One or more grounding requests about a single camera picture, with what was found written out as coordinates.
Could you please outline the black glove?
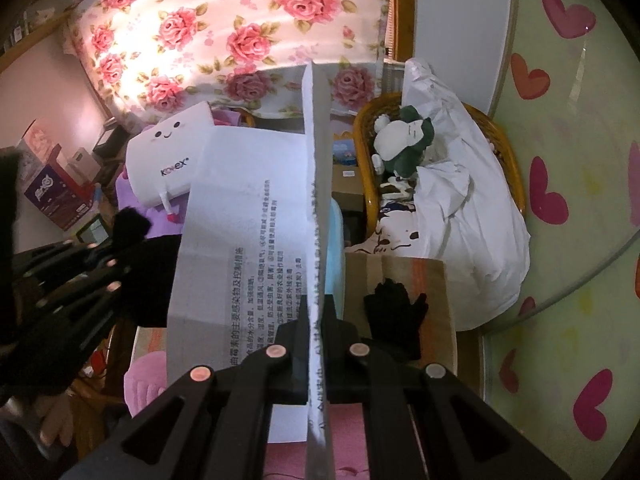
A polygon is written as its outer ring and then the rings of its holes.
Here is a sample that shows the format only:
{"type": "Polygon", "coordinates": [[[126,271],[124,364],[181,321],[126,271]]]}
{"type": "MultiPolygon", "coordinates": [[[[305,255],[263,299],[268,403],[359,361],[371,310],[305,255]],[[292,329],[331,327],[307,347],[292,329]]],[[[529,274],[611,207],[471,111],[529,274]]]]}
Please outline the black glove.
{"type": "Polygon", "coordinates": [[[429,308],[424,292],[412,300],[405,286],[390,278],[363,298],[372,342],[399,365],[421,359],[420,328],[429,308]]]}
{"type": "Polygon", "coordinates": [[[115,214],[111,240],[116,260],[128,261],[134,258],[150,229],[150,220],[137,209],[126,207],[115,214]]]}

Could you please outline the white printed paper sheet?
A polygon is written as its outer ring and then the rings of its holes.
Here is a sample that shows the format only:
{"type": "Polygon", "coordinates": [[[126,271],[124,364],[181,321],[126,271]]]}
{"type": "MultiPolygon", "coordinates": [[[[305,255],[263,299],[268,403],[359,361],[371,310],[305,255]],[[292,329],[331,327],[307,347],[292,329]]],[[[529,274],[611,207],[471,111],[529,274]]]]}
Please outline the white printed paper sheet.
{"type": "Polygon", "coordinates": [[[168,310],[167,366],[222,370],[272,344],[299,320],[308,410],[306,477],[329,479],[334,460],[321,318],[331,212],[331,92],[304,70],[300,133],[218,127],[191,185],[168,310]]]}

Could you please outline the pink plush toy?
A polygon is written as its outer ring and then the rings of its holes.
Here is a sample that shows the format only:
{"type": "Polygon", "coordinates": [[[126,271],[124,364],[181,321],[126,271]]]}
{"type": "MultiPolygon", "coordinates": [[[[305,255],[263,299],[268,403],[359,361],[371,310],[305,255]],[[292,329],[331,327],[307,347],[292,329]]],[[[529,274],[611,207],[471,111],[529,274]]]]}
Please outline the pink plush toy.
{"type": "Polygon", "coordinates": [[[124,375],[124,400],[137,416],[167,388],[166,352],[154,351],[134,360],[124,375]]]}

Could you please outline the purple cardboard box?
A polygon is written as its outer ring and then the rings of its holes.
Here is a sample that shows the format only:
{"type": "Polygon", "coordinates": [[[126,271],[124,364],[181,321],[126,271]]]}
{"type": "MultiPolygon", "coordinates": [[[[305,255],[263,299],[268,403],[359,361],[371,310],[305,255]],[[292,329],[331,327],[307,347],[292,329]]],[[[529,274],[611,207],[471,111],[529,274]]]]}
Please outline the purple cardboard box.
{"type": "Polygon", "coordinates": [[[56,144],[23,195],[58,228],[68,231],[91,209],[94,186],[77,183],[58,162],[61,154],[61,145],[56,144]]]}

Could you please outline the beige striped mat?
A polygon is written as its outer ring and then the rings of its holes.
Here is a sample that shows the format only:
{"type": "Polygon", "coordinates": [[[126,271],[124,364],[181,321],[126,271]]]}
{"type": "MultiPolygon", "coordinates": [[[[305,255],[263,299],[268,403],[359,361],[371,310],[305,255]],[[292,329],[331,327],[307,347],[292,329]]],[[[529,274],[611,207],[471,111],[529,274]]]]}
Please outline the beige striped mat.
{"type": "Polygon", "coordinates": [[[346,252],[342,319],[354,324],[361,336],[370,337],[363,297],[373,294],[375,286],[386,278],[403,284],[412,301],[425,294],[430,305],[420,328],[421,359],[412,365],[437,362],[456,374],[456,331],[447,297],[445,266],[439,260],[346,252]]]}

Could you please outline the light blue plastic bin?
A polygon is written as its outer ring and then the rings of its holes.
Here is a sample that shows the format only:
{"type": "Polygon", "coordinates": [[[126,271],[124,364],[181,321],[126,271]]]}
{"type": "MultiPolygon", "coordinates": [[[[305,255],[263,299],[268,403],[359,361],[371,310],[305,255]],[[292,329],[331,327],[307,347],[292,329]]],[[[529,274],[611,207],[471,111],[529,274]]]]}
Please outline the light blue plastic bin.
{"type": "Polygon", "coordinates": [[[340,206],[330,201],[328,250],[326,251],[326,286],[324,292],[333,297],[336,317],[344,318],[345,252],[344,226],[340,206]]]}

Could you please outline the white Kotex plush pillow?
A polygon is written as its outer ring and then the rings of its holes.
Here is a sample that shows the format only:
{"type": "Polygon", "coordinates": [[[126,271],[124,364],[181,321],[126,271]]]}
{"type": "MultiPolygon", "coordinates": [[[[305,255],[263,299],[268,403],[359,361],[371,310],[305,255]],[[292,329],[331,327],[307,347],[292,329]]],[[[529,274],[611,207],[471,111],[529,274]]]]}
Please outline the white Kotex plush pillow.
{"type": "Polygon", "coordinates": [[[138,202],[177,213],[171,200],[190,191],[205,141],[215,123],[207,102],[199,102],[142,131],[127,145],[126,169],[138,202]]]}

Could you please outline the cow pattern plush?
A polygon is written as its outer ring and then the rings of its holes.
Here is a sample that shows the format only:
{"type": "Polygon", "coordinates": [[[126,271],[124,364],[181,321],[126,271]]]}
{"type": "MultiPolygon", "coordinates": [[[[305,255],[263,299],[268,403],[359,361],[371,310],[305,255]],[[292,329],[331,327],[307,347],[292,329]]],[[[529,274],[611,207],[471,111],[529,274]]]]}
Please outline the cow pattern plush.
{"type": "Polygon", "coordinates": [[[412,200],[381,200],[372,234],[346,252],[422,258],[416,206],[412,200]]]}

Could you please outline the white crumpled bedsheet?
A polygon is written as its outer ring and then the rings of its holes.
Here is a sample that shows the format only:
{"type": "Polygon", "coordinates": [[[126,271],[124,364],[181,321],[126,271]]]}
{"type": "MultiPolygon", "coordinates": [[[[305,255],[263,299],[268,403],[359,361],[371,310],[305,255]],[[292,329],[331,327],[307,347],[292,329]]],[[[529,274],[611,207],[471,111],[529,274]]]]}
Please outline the white crumpled bedsheet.
{"type": "Polygon", "coordinates": [[[427,63],[406,63],[401,102],[435,130],[434,154],[416,170],[416,253],[444,264],[454,328],[474,330],[518,300],[530,235],[489,141],[427,63]]]}

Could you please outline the brown cardboard box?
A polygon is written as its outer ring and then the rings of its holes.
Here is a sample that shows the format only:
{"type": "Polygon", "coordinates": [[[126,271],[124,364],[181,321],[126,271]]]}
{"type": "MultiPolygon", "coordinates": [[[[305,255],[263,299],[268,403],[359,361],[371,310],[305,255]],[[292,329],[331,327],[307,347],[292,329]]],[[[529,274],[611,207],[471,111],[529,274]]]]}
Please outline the brown cardboard box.
{"type": "Polygon", "coordinates": [[[332,170],[332,197],[338,206],[344,211],[363,212],[364,189],[360,169],[334,164],[332,170]]]}

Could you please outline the right wicker chair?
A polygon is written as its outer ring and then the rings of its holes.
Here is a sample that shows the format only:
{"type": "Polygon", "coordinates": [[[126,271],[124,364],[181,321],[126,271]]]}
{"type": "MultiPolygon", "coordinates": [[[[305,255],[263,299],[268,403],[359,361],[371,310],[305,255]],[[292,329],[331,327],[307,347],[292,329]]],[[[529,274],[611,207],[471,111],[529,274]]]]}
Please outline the right wicker chair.
{"type": "MultiPolygon", "coordinates": [[[[374,122],[378,116],[387,114],[392,119],[399,117],[401,93],[384,93],[367,103],[355,117],[352,125],[352,136],[356,148],[356,159],[360,169],[364,211],[367,215],[367,236],[373,234],[378,223],[381,193],[378,189],[381,177],[373,168],[371,156],[373,154],[374,122]]],[[[527,197],[520,166],[516,160],[511,143],[503,128],[495,124],[485,113],[476,107],[464,103],[466,111],[492,145],[492,150],[502,168],[506,183],[509,185],[514,204],[521,214],[526,214],[527,197]]]]}

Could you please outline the green white Snorlax plush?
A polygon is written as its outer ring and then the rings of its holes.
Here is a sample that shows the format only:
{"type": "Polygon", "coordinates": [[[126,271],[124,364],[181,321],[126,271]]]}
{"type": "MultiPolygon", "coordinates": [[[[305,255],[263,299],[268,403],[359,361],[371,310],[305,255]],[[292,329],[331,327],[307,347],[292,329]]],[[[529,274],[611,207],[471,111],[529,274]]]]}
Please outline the green white Snorlax plush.
{"type": "Polygon", "coordinates": [[[432,121],[412,106],[399,109],[399,118],[382,114],[374,122],[372,165],[378,176],[392,174],[410,179],[435,137],[432,121]]]}

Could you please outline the blue cartoon box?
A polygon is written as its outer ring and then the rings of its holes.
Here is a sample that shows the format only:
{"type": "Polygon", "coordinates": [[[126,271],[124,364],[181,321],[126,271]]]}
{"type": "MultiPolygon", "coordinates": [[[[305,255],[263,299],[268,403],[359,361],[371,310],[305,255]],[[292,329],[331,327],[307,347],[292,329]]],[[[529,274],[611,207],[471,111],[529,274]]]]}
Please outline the blue cartoon box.
{"type": "Polygon", "coordinates": [[[335,165],[357,165],[355,141],[350,131],[344,131],[340,134],[334,134],[332,155],[335,165]]]}

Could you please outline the floral rose curtain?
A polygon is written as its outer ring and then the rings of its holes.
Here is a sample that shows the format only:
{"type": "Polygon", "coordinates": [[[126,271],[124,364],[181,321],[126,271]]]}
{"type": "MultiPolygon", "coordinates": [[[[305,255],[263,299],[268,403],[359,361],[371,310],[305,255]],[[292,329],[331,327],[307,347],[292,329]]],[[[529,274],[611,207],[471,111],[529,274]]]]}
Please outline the floral rose curtain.
{"type": "Polygon", "coordinates": [[[259,118],[302,111],[305,67],[351,115],[382,88],[390,0],[80,0],[65,29],[106,107],[151,125],[205,101],[259,118]]]}

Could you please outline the black picture frame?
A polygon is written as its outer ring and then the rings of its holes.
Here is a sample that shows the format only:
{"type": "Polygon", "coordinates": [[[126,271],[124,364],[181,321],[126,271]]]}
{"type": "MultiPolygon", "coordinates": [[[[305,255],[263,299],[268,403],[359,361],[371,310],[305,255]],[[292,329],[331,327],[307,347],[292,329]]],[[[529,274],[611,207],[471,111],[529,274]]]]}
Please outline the black picture frame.
{"type": "Polygon", "coordinates": [[[96,244],[99,246],[111,237],[111,228],[107,225],[102,214],[93,216],[76,233],[76,238],[85,244],[96,244]]]}

